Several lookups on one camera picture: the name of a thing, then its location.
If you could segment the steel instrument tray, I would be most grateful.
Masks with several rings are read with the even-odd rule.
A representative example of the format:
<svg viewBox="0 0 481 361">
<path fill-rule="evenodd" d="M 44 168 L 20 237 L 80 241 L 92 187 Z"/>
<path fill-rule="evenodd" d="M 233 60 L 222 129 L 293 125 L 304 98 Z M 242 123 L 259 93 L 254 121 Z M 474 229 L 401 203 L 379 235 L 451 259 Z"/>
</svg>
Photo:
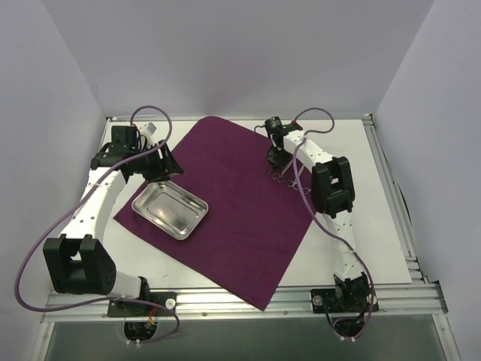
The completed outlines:
<svg viewBox="0 0 481 361">
<path fill-rule="evenodd" d="M 151 183 L 132 201 L 132 210 L 170 235 L 185 241 L 209 211 L 206 201 L 201 208 L 185 206 L 171 198 L 173 194 L 195 196 L 172 181 Z"/>
</svg>

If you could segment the steel surgical scissors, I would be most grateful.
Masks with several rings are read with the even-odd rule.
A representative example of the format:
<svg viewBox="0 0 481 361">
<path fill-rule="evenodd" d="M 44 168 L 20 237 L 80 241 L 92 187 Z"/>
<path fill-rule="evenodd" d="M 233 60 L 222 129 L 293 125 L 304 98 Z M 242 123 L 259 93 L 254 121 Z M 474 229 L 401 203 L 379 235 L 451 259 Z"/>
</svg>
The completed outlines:
<svg viewBox="0 0 481 361">
<path fill-rule="evenodd" d="M 294 190 L 298 190 L 300 188 L 298 182 L 296 180 L 291 180 L 287 182 L 287 187 L 292 188 Z"/>
</svg>

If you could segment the purple cloth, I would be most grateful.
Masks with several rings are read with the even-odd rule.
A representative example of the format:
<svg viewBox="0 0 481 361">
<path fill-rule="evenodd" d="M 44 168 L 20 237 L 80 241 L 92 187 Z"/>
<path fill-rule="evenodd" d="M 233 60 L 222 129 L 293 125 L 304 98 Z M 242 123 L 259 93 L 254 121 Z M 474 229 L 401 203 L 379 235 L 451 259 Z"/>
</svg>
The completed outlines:
<svg viewBox="0 0 481 361">
<path fill-rule="evenodd" d="M 259 310 L 266 309 L 312 222 L 298 192 L 270 175 L 271 142 L 220 117 L 200 119 L 173 149 L 183 174 L 175 184 L 208 212 L 177 241 L 134 212 L 116 221 L 158 250 Z"/>
</svg>

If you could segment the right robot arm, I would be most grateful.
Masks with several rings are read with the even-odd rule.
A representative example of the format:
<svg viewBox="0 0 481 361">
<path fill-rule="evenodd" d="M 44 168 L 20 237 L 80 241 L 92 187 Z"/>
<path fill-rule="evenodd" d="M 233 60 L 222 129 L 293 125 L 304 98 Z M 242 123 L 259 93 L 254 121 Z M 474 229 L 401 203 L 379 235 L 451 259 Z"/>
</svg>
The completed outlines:
<svg viewBox="0 0 481 361">
<path fill-rule="evenodd" d="M 297 123 L 283 125 L 274 117 L 264 128 L 272 142 L 267 159 L 273 168 L 286 171 L 300 162 L 311 173 L 308 209 L 323 216 L 322 231 L 332 238 L 336 306 L 348 311 L 372 300 L 368 272 L 355 251 L 355 189 L 349 160 L 324 151 Z"/>
</svg>

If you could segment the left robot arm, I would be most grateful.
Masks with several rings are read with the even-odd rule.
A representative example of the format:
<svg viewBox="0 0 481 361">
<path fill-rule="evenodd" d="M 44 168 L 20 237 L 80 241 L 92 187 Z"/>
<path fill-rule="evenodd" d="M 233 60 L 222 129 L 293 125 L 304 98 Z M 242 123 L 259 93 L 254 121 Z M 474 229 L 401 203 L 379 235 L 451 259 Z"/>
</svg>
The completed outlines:
<svg viewBox="0 0 481 361">
<path fill-rule="evenodd" d="M 129 178 L 166 181 L 182 174 L 167 145 L 156 143 L 156 126 L 113 126 L 110 141 L 91 160 L 84 190 L 86 201 L 72 214 L 56 238 L 43 246 L 53 288 L 57 293 L 93 294 L 125 298 L 134 315 L 143 315 L 152 305 L 142 290 L 144 279 L 119 271 L 102 240 L 113 206 Z"/>
</svg>

